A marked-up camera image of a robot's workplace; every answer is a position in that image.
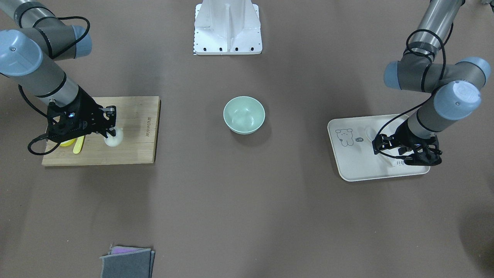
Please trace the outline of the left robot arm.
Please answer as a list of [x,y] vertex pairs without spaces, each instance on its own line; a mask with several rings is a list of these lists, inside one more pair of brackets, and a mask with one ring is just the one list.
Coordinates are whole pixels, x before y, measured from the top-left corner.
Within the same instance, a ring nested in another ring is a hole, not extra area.
[[481,102],[480,90],[492,72],[482,58],[468,57],[456,64],[435,64],[445,45],[463,0],[431,0],[417,30],[406,40],[402,59],[388,64],[386,86],[399,90],[430,93],[413,107],[413,115],[388,136],[378,131],[372,141],[375,154],[397,149],[397,159],[411,166],[435,166],[442,162],[437,134],[469,116]]

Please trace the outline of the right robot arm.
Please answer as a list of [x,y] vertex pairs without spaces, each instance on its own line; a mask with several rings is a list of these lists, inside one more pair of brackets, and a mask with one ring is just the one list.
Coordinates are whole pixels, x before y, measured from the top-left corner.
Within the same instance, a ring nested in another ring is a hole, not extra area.
[[62,143],[87,134],[120,139],[115,106],[99,105],[56,63],[91,53],[90,27],[66,25],[35,0],[2,0],[17,29],[1,31],[1,74],[47,105],[45,139]]

